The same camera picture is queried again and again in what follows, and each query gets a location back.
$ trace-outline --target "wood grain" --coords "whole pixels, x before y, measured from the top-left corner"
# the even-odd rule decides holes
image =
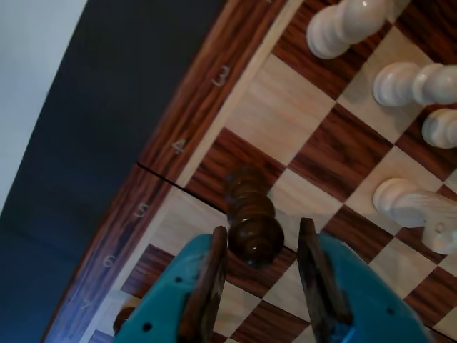
[[[424,227],[403,227],[396,235],[403,243],[409,245],[411,248],[420,252],[423,256],[427,257],[436,264],[443,261],[446,255],[434,252],[422,243]]]
[[[273,263],[262,269],[250,267],[228,252],[227,277],[231,284],[262,298],[296,260],[296,253],[283,247]]]
[[[303,2],[292,22],[273,49],[273,53],[302,74],[332,99],[337,99],[363,63],[373,53],[392,25],[384,24],[373,36],[353,45],[345,54],[335,59],[319,59],[309,50],[306,30],[311,18],[326,6],[338,0],[307,0]]]
[[[170,188],[138,166],[131,170],[76,268],[43,342],[79,342]]]
[[[391,147],[380,134],[337,104],[289,168],[344,202]]]
[[[370,263],[393,238],[346,205],[327,223],[323,232],[347,243],[366,263]]]
[[[173,258],[172,254],[148,245],[121,290],[138,298],[144,297]]]
[[[227,120],[226,128],[287,165],[334,104],[272,54]]]
[[[227,337],[225,337],[222,334],[218,334],[217,332],[213,332],[213,335],[211,336],[209,343],[224,343],[227,341]]]
[[[176,183],[184,187],[189,182],[194,172],[199,167],[201,160],[205,157],[206,152],[213,144],[219,132],[224,127],[227,119],[232,115],[234,109],[238,106],[240,100],[244,97],[249,85],[251,84],[257,72],[262,67],[266,58],[270,55],[271,50],[275,46],[279,37],[282,35],[288,23],[292,20],[293,15],[300,7],[303,0],[287,0],[281,12],[276,17],[275,22],[271,25],[268,33],[263,38],[262,44],[256,50],[248,66],[242,73],[240,79],[236,82],[235,87],[227,97],[227,100],[222,105],[216,118],[204,134],[200,144],[192,154],[189,162],[184,167],[183,171],[176,180]]]
[[[176,181],[286,0],[229,0],[144,147],[139,163]],[[223,66],[230,73],[223,86]],[[176,154],[172,144],[186,139]]]
[[[253,164],[259,167],[270,187],[285,169],[284,165],[224,128],[186,185],[186,189],[224,210],[225,177],[240,164]]]
[[[412,1],[395,25],[432,60],[457,64],[457,2]]]
[[[426,326],[433,327],[457,306],[457,277],[436,267],[405,301]]]
[[[456,343],[453,339],[450,339],[449,337],[441,334],[440,332],[437,332],[436,330],[431,330],[431,334],[433,335],[433,338],[436,340],[436,343]]]
[[[99,330],[95,330],[89,343],[112,343],[114,337],[109,334],[105,334]]]
[[[436,192],[443,197],[449,198],[457,202],[457,193],[455,193],[452,189],[447,187],[445,184],[440,187],[440,189]]]
[[[427,106],[395,143],[442,181],[457,168],[457,148],[440,149],[427,144],[422,137],[422,125],[430,113],[445,108],[457,109],[457,104]]]
[[[308,322],[261,301],[231,338],[240,343],[289,343],[307,326]]]

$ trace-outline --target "wooden chess pawn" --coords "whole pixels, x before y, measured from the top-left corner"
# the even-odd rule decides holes
[[[457,202],[394,178],[378,186],[373,204],[402,227],[425,227],[422,243],[434,252],[457,252]]]
[[[134,310],[135,307],[125,307],[117,314],[116,320],[113,323],[114,336],[121,331],[122,325],[124,325]]]
[[[270,264],[283,247],[284,233],[265,177],[254,166],[242,166],[226,177],[225,186],[228,248],[253,267]]]
[[[320,59],[342,55],[376,33],[386,21],[388,0],[343,0],[318,12],[308,25],[310,51]]]
[[[438,109],[432,112],[423,123],[422,137],[437,148],[456,148],[457,110]]]
[[[457,102],[457,66],[439,63],[419,68],[412,62],[389,64],[376,76],[374,99],[384,106]]]

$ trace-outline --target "dark square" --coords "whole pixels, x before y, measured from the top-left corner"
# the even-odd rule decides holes
[[[420,252],[423,256],[427,257],[431,261],[439,264],[446,255],[439,254],[430,250],[422,243],[423,227],[403,227],[397,233],[396,237],[403,243],[409,245],[411,248]]]
[[[225,210],[224,179],[233,168],[241,164],[253,164],[260,168],[270,187],[286,168],[273,157],[223,128],[186,189],[218,209]]]
[[[229,251],[226,280],[256,297],[262,298],[284,275],[296,258],[295,252],[283,247],[272,264],[257,269],[242,262]]]
[[[338,2],[338,0],[304,1],[273,49],[273,53],[278,58],[332,99],[338,98],[392,27],[386,22],[377,33],[353,45],[345,54],[335,59],[320,59],[308,48],[306,30],[314,14]]]
[[[444,181],[457,168],[457,148],[436,148],[427,144],[422,137],[422,125],[428,115],[431,112],[442,108],[457,109],[457,105],[427,106],[419,117],[401,135],[395,145],[435,174],[440,180]]]
[[[226,340],[227,337],[225,337],[224,335],[219,334],[217,332],[213,332],[209,340],[209,343],[224,343]]]
[[[405,301],[427,327],[433,327],[457,306],[457,277],[436,267]]]
[[[172,254],[148,245],[121,289],[135,297],[144,297],[173,258]]]
[[[337,104],[289,168],[344,202],[391,148],[387,139]]]
[[[452,189],[447,187],[445,184],[443,186],[441,186],[440,189],[436,193],[442,195],[443,197],[449,198],[449,199],[457,202],[457,193],[455,193]]]
[[[347,243],[366,263],[370,263],[393,238],[386,230],[346,205],[340,208],[322,232]]]
[[[457,2],[412,1],[395,25],[434,62],[457,64]]]
[[[309,325],[264,300],[232,334],[239,343],[289,343]]]

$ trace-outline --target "chessboard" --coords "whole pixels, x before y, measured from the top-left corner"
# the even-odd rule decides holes
[[[457,200],[457,149],[432,147],[421,136],[432,111],[457,105],[385,107],[372,95],[375,76],[390,63],[457,64],[457,6],[395,0],[379,32],[335,59],[318,59],[308,49],[307,26],[335,3],[288,1],[289,11],[295,4],[290,22],[264,58],[253,61],[258,68],[245,70],[251,75],[241,77],[243,85],[161,195],[163,203],[80,342],[110,342],[119,310],[141,301],[185,243],[218,225],[229,227],[223,180],[238,164],[255,164],[266,175],[285,246],[264,269],[229,254],[212,342],[314,342],[296,262],[299,217],[313,218],[316,231],[347,243],[437,342],[457,339],[457,255],[432,252],[421,243],[423,228],[400,227],[372,202],[376,187],[391,177]],[[139,159],[137,179],[157,177],[148,167]]]

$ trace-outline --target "white chess piece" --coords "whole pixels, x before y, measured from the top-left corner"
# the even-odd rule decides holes
[[[375,100],[384,106],[457,102],[457,66],[439,63],[419,68],[412,62],[389,64],[376,76]]]
[[[343,0],[318,12],[308,25],[306,39],[320,59],[332,59],[376,33],[386,21],[389,0]]]
[[[422,137],[437,148],[457,147],[457,110],[437,109],[430,113],[423,123]]]
[[[394,178],[378,186],[373,203],[402,227],[425,226],[422,243],[434,252],[457,252],[457,202]]]

